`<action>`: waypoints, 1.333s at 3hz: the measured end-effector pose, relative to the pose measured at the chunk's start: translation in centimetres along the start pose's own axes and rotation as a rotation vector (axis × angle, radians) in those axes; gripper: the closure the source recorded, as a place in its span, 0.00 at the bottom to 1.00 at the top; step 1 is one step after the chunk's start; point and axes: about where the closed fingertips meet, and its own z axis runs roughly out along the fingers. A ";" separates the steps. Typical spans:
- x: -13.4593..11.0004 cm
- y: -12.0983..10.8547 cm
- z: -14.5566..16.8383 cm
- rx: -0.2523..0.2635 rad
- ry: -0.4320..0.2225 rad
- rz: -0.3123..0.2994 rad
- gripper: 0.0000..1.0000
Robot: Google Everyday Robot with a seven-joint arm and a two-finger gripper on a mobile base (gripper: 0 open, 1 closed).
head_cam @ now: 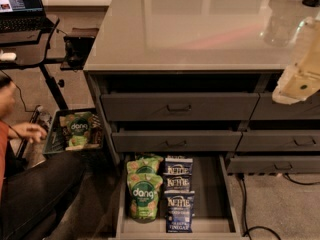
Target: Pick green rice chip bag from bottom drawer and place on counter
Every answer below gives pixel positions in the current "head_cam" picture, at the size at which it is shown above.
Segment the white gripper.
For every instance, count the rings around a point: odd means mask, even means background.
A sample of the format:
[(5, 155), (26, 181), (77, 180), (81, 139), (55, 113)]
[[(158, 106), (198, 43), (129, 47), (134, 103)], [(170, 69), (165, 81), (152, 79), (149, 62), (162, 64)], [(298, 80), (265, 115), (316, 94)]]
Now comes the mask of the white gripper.
[(276, 103), (291, 105), (306, 101), (320, 90), (320, 21), (305, 18), (296, 35), (290, 63), (272, 93)]

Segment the person's right hand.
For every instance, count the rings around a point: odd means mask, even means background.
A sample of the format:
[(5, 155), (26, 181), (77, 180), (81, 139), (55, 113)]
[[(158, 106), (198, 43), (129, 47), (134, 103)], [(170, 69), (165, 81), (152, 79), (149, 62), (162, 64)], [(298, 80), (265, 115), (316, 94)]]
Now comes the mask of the person's right hand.
[(21, 123), (15, 125), (14, 129), (17, 131), (20, 137), (28, 140), (30, 143), (39, 143), (47, 136), (46, 130), (40, 125), (34, 123)]

